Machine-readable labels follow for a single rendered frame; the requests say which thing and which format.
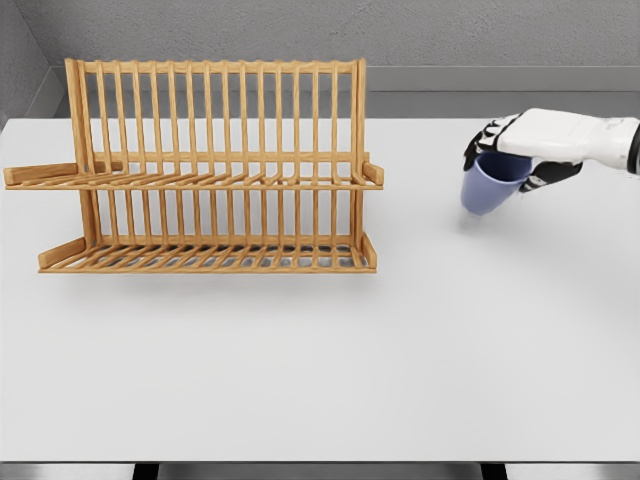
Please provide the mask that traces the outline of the blue cup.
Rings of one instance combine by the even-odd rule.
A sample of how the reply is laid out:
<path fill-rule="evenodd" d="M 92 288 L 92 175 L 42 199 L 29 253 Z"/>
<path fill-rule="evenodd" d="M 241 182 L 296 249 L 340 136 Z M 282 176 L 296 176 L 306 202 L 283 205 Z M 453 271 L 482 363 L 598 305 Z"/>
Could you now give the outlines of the blue cup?
<path fill-rule="evenodd" d="M 484 152 L 464 174 L 461 189 L 463 207 L 484 215 L 501 205 L 518 190 L 533 169 L 531 157 L 501 152 Z"/>

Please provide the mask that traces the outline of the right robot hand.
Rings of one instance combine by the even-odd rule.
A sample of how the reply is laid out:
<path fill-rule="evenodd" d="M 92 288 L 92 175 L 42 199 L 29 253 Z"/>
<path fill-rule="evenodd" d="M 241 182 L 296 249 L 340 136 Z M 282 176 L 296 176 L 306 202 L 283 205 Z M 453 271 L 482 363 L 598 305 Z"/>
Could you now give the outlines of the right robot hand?
<path fill-rule="evenodd" d="M 464 152 L 465 171 L 485 152 L 537 158 L 519 191 L 528 193 L 580 173 L 584 142 L 601 120 L 572 112 L 531 108 L 496 118 L 470 141 Z"/>

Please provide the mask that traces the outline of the wooden two-tier dish rack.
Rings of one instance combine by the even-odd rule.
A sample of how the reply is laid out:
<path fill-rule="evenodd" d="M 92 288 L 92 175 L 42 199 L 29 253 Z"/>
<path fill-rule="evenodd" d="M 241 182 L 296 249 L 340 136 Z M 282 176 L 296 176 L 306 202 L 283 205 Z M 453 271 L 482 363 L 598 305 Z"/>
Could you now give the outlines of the wooden two-tier dish rack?
<path fill-rule="evenodd" d="M 82 235 L 43 273 L 372 273 L 366 63 L 65 63 L 75 158 L 4 172 L 69 190 Z"/>

